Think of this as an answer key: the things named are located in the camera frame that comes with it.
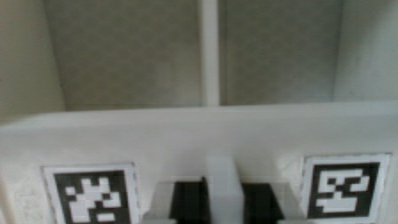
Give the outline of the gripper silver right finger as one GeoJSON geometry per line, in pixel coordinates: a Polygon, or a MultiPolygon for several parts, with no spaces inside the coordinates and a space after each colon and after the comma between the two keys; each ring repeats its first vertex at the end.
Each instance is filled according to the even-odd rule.
{"type": "Polygon", "coordinates": [[[277,224],[284,219],[272,186],[268,183],[245,183],[243,224],[277,224]]]}

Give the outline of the gripper left finger with black tip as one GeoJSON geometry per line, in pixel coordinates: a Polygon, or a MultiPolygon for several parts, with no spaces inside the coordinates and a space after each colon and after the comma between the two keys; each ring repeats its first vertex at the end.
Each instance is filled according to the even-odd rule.
{"type": "Polygon", "coordinates": [[[169,218],[176,224],[210,224],[210,194],[206,178],[174,184],[169,218]]]}

